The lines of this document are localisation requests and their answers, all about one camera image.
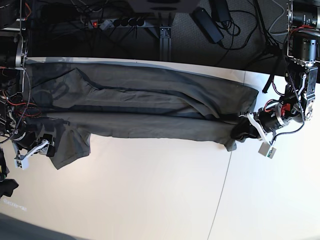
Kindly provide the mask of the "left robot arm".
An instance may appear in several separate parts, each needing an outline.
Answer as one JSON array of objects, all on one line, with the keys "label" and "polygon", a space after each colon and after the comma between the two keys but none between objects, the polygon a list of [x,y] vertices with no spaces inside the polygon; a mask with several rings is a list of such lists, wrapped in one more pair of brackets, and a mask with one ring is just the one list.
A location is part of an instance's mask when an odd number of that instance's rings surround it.
[{"label": "left robot arm", "polygon": [[272,145],[279,136],[277,130],[291,121],[305,124],[311,119],[319,50],[320,2],[289,1],[286,37],[277,58],[284,63],[285,90],[276,91],[279,99],[268,100],[257,112],[241,114],[241,122],[231,132],[232,139],[260,139]]}]

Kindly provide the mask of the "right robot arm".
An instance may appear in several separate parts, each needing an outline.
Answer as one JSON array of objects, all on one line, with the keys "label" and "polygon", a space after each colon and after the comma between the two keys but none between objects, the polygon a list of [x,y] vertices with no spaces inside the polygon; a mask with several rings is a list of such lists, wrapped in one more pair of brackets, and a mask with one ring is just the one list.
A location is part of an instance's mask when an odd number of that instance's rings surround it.
[{"label": "right robot arm", "polygon": [[29,124],[29,120],[42,116],[31,100],[26,68],[26,22],[31,13],[25,0],[0,2],[0,135],[5,141],[12,141],[20,160],[33,154],[55,154],[54,137]]}]

